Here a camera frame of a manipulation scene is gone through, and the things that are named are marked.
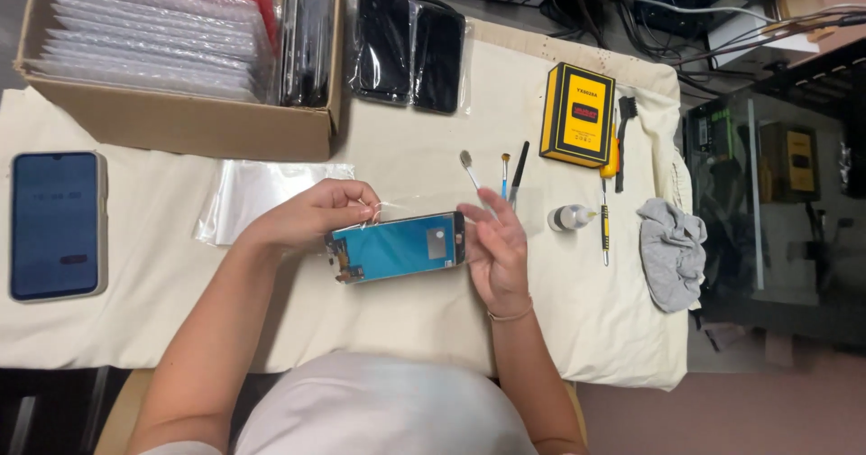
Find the bracelet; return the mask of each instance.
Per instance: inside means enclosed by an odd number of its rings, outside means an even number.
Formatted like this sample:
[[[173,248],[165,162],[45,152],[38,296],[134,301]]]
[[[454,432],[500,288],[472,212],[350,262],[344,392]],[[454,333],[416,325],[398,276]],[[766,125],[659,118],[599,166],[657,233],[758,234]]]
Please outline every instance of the bracelet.
[[[527,308],[526,311],[524,311],[523,313],[520,313],[519,315],[514,315],[513,317],[497,317],[493,313],[490,313],[490,311],[488,310],[488,317],[490,317],[490,320],[493,322],[512,322],[514,320],[519,320],[520,318],[525,317],[526,315],[529,315],[529,312],[532,310],[533,310],[533,297],[529,296],[529,308]]]

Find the white bottle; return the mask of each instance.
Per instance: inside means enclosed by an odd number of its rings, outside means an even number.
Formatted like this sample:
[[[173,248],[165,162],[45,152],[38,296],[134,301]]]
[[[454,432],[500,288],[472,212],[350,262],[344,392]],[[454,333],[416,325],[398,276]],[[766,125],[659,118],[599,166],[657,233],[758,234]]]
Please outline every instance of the white bottle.
[[[547,225],[556,231],[577,230],[585,227],[596,215],[583,205],[560,206],[547,214]]]

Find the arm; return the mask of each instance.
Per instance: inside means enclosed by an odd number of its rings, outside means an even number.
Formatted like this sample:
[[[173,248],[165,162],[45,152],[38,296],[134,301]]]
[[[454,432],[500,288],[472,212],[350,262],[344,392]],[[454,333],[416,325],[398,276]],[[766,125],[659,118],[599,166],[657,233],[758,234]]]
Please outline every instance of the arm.
[[[201,441],[223,453],[282,254],[373,217],[360,181],[326,179],[256,219],[222,260],[153,375],[126,452]]]
[[[478,197],[496,212],[460,205],[475,222],[467,225],[466,253],[470,273],[493,321],[493,352],[502,391],[523,419],[540,455],[587,453],[574,406],[547,352],[535,312],[531,310],[526,268],[526,236],[511,206],[484,188]]]

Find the smartphone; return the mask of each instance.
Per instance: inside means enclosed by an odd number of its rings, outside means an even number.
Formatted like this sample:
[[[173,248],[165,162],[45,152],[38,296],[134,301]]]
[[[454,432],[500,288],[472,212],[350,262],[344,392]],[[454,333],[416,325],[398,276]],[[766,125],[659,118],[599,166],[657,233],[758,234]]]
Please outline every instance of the smartphone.
[[[406,102],[411,91],[409,0],[358,0],[359,93]]]
[[[418,8],[415,36],[415,106],[453,114],[460,91],[466,19],[438,7]]]
[[[97,152],[27,152],[11,163],[9,295],[20,302],[107,286],[106,161]]]
[[[464,231],[463,214],[450,211],[336,230],[325,245],[337,281],[352,284],[463,263]]]

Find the white tablecloth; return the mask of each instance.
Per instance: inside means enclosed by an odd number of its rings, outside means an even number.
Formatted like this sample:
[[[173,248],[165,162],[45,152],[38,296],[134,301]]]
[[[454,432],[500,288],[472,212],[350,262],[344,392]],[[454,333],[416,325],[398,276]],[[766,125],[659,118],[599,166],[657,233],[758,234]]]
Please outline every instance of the white tablecloth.
[[[344,103],[333,158],[356,166],[386,201],[443,211],[474,190],[457,158],[469,150],[480,180],[497,189],[500,155],[532,144],[519,203],[530,228],[535,308],[559,372],[575,381],[672,388],[686,372],[686,313],[655,307],[638,253],[639,217],[662,196],[691,210],[691,188],[672,137],[678,87],[672,69],[539,35],[476,23],[471,115],[445,117],[363,101]],[[599,222],[577,234],[547,229],[544,213],[598,208],[598,171],[537,157],[547,71],[558,61],[617,78],[639,119],[626,139],[625,193],[608,193],[612,260],[602,264]],[[150,368],[198,299],[223,250],[190,238],[215,161],[98,144],[35,90],[7,90],[0,160],[22,151],[95,149],[108,161],[109,286],[98,296],[18,304],[0,295],[0,365]],[[7,173],[0,222],[8,223]],[[8,276],[0,227],[0,277]],[[323,255],[278,274],[254,369],[282,371],[335,349],[449,361],[493,372],[486,317],[465,268],[346,286]]]

